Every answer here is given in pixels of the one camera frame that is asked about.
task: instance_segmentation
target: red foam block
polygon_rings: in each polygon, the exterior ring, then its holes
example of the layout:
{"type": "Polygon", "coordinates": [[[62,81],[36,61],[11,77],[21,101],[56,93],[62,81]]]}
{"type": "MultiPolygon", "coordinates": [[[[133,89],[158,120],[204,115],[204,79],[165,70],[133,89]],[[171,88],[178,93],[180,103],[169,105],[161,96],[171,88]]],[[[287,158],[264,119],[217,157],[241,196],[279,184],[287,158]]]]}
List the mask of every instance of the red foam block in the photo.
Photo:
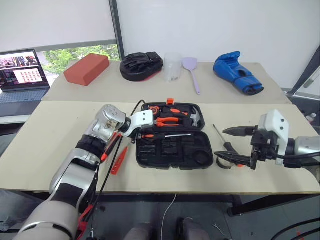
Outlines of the red foam block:
{"type": "Polygon", "coordinates": [[[69,83],[88,86],[109,64],[107,56],[90,53],[65,70],[63,74],[69,83]]]}

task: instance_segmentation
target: purple spatula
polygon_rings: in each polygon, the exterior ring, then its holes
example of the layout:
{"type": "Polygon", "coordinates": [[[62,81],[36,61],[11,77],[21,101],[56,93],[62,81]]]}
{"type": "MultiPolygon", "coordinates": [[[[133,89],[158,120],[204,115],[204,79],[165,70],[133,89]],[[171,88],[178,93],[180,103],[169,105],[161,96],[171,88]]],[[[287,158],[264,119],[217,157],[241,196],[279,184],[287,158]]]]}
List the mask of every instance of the purple spatula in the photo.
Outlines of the purple spatula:
{"type": "Polygon", "coordinates": [[[200,95],[199,85],[193,72],[197,68],[197,59],[194,57],[185,57],[182,59],[182,65],[192,74],[195,91],[198,95],[200,95]]]}

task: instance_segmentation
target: laptop screen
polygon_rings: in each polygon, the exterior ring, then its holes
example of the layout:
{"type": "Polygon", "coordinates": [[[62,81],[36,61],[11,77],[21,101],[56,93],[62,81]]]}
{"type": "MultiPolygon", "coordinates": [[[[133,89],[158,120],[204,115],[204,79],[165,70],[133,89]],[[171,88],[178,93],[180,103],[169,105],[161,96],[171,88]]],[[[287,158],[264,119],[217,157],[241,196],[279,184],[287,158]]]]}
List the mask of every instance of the laptop screen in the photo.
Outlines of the laptop screen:
{"type": "Polygon", "coordinates": [[[49,87],[49,84],[35,50],[0,53],[1,90],[42,87],[49,87]]]}

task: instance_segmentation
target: tool case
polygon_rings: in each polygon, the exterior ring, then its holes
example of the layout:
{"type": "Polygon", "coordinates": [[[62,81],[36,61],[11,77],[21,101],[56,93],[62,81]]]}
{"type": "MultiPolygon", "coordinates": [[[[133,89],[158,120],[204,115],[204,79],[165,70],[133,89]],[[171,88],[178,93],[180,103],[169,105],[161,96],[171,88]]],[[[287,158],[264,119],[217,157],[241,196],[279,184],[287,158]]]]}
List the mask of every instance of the tool case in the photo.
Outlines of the tool case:
{"type": "Polygon", "coordinates": [[[154,126],[141,129],[136,140],[136,160],[141,167],[192,170],[213,164],[210,140],[201,131],[205,120],[198,105],[168,100],[141,107],[142,111],[149,109],[153,112],[154,126]]]}

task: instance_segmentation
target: window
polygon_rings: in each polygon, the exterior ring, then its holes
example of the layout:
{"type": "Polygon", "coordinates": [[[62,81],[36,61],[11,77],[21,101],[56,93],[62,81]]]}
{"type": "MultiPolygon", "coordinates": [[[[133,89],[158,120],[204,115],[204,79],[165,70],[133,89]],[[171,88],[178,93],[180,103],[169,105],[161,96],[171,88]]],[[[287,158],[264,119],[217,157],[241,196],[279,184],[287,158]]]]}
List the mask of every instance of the window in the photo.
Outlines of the window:
{"type": "Polygon", "coordinates": [[[78,61],[90,53],[108,56],[111,61],[120,60],[117,44],[41,51],[37,52],[37,55],[51,86],[71,61],[78,61]]]}

